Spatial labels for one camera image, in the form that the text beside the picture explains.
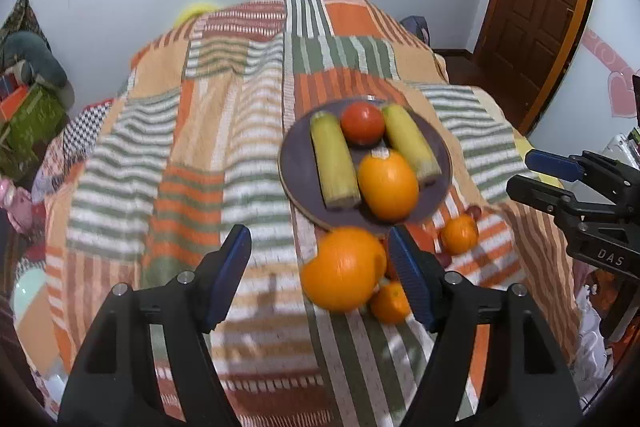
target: wooden door frame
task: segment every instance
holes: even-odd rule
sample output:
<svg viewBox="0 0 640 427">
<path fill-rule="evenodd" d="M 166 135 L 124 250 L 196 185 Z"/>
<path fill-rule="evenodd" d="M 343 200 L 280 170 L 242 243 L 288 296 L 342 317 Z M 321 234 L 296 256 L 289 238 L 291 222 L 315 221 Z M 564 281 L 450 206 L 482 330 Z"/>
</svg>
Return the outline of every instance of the wooden door frame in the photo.
<svg viewBox="0 0 640 427">
<path fill-rule="evenodd" d="M 561 80 L 562 68 L 564 68 L 565 63 L 569 58 L 569 54 L 574 47 L 576 39 L 578 39 L 578 32 L 580 31 L 582 22 L 584 21 L 585 16 L 588 15 L 585 13 L 588 2 L 589 0 L 576 1 L 574 14 L 571 17 L 566 35 L 564 36 L 564 40 L 562 41 L 558 54 L 556 55 L 556 60 L 551 66 L 551 70 L 546 77 L 545 83 L 540 88 L 538 96 L 525 114 L 522 123 L 518 126 L 518 131 L 521 134 L 527 134 L 531 130 L 536 118 L 545 106 L 549 95 Z M 482 47 L 486 42 L 486 33 L 488 32 L 490 23 L 494 17 L 497 4 L 498 0 L 489 0 L 489 4 L 487 5 L 484 20 L 482 21 L 482 27 L 480 28 L 480 33 L 478 35 L 478 41 L 474 48 L 474 62 L 476 63 L 479 62 Z"/>
</svg>

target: bedspread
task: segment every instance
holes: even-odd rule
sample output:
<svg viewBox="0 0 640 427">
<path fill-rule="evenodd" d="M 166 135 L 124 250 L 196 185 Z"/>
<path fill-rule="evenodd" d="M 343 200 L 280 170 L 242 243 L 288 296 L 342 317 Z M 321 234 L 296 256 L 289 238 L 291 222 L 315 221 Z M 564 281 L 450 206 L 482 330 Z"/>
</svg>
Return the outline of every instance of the bedspread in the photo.
<svg viewBox="0 0 640 427">
<path fill-rule="evenodd" d="M 480 243 L 452 269 L 485 286 L 524 281 L 571 359 L 570 259 L 548 216 L 506 196 L 511 175 L 535 176 L 513 128 L 471 88 L 449 86 L 441 58 L 366 0 L 259 0 L 158 37 L 133 58 L 124 92 L 99 106 L 99 122 L 80 115 L 91 131 L 76 121 L 52 146 L 66 164 L 47 197 L 47 292 L 66 370 L 116 282 L 166 283 L 243 223 L 252 256 L 207 338 L 242 424 L 398 425 L 433 335 L 412 317 L 382 325 L 366 309 L 329 314 L 303 296 L 299 268 L 324 232 L 287 200 L 277 168 L 296 119 L 365 94 L 410 106 L 449 148 L 453 182 L 426 227 L 482 207 Z M 479 328 L 460 417 L 475 409 L 487 337 Z M 152 342 L 165 409 L 182 417 L 158 329 Z"/>
</svg>

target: plate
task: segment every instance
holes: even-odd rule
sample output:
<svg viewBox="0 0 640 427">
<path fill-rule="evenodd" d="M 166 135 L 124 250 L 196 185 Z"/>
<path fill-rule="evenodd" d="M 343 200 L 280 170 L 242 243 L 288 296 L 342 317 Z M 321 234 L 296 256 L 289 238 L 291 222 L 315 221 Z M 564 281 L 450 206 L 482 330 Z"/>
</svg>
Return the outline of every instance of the plate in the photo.
<svg viewBox="0 0 640 427">
<path fill-rule="evenodd" d="M 322 199 L 318 167 L 316 166 L 316 155 L 314 153 L 313 143 L 311 142 L 309 121 L 314 113 L 321 110 L 327 111 L 333 113 L 339 119 L 342 112 L 350 103 L 360 100 L 362 100 L 362 98 L 336 100 L 335 102 L 329 102 L 316 107 L 314 110 L 302 116 L 302 118 L 291 126 L 282 141 L 280 154 L 278 156 L 278 170 L 280 172 L 282 186 L 289 199 L 291 199 L 300 212 L 316 225 L 326 230 L 343 226 L 361 227 L 376 235 L 385 235 L 393 226 L 393 223 L 385 223 L 377 219 L 369 210 L 364 199 L 359 206 L 354 208 L 340 210 L 327 209 Z M 371 97 L 369 97 L 368 100 L 378 107 L 388 103 L 383 100 L 372 99 Z M 408 107 L 406 110 L 426 138 L 442 170 L 442 175 L 439 176 L 433 184 L 420 188 L 418 204 L 406 219 L 408 222 L 419 223 L 431 217 L 447 195 L 449 185 L 451 184 L 451 158 L 447 146 L 433 126 Z M 381 140 L 380 144 L 388 146 L 385 139 Z M 349 150 L 351 152 L 353 166 L 357 172 L 361 160 L 369 154 L 370 148 L 350 146 Z"/>
</svg>

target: brown wooden door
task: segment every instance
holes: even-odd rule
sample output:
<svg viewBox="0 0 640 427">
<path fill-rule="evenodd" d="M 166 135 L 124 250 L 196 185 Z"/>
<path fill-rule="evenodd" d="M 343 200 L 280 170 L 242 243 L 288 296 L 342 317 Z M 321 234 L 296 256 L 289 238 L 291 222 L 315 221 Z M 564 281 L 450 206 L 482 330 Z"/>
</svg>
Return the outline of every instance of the brown wooden door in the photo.
<svg viewBox="0 0 640 427">
<path fill-rule="evenodd" d="M 511 123 L 521 131 L 529 130 L 552 91 L 577 35 L 585 6 L 586 0 L 490 3 L 476 60 L 489 80 L 488 90 L 493 91 L 491 94 Z M 566 53 L 561 54 L 563 44 Z M 550 78 L 552 70 L 556 71 L 555 78 Z"/>
</svg>

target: silver bolt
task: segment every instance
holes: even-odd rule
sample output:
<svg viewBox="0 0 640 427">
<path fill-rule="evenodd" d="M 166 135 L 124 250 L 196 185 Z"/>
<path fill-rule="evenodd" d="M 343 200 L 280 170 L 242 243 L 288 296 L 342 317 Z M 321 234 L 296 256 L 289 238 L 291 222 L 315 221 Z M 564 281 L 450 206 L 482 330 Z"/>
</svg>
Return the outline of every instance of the silver bolt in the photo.
<svg viewBox="0 0 640 427">
<path fill-rule="evenodd" d="M 189 284 L 196 278 L 196 274 L 190 270 L 178 273 L 178 282 L 180 284 Z"/>
<path fill-rule="evenodd" d="M 120 297 L 121 295 L 124 295 L 128 289 L 129 287 L 124 282 L 119 282 L 111 288 L 111 293 Z"/>
<path fill-rule="evenodd" d="M 527 287 L 524 284 L 520 284 L 518 282 L 511 287 L 511 291 L 514 292 L 518 297 L 524 297 L 527 294 Z"/>
<path fill-rule="evenodd" d="M 444 280 L 449 284 L 460 284 L 462 282 L 462 275 L 453 271 L 446 272 L 446 274 L 444 274 Z"/>
</svg>

